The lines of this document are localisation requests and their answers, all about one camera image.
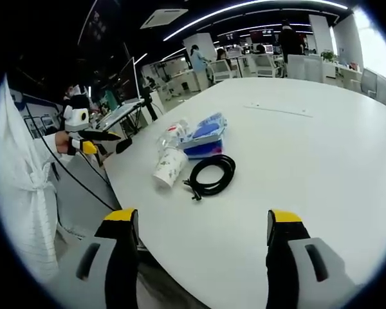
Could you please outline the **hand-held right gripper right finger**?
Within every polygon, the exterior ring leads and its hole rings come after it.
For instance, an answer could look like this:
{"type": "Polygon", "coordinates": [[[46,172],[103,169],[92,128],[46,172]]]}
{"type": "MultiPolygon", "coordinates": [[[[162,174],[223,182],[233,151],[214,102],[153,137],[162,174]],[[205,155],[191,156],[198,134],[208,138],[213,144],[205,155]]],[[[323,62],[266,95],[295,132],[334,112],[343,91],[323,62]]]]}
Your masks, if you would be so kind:
{"type": "Polygon", "coordinates": [[[293,212],[268,211],[266,268],[267,308],[341,308],[358,290],[343,259],[293,212]]]}

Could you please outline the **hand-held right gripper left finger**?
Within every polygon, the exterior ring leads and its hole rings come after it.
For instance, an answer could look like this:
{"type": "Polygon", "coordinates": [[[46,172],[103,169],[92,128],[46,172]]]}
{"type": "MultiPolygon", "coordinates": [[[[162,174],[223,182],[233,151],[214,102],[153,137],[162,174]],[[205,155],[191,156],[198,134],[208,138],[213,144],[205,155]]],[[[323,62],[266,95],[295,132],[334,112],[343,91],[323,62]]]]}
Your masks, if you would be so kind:
{"type": "Polygon", "coordinates": [[[138,211],[113,211],[71,248],[50,281],[63,308],[137,308],[138,211]]]}

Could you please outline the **person's left hand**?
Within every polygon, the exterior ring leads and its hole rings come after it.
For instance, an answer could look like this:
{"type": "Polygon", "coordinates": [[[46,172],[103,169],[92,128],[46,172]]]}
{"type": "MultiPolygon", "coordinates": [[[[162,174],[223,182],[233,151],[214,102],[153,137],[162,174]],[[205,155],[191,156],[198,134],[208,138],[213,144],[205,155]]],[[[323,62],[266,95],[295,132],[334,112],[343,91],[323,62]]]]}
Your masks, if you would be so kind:
{"type": "Polygon", "coordinates": [[[65,131],[55,133],[55,145],[57,152],[60,154],[67,154],[69,149],[70,136],[65,131]]]}

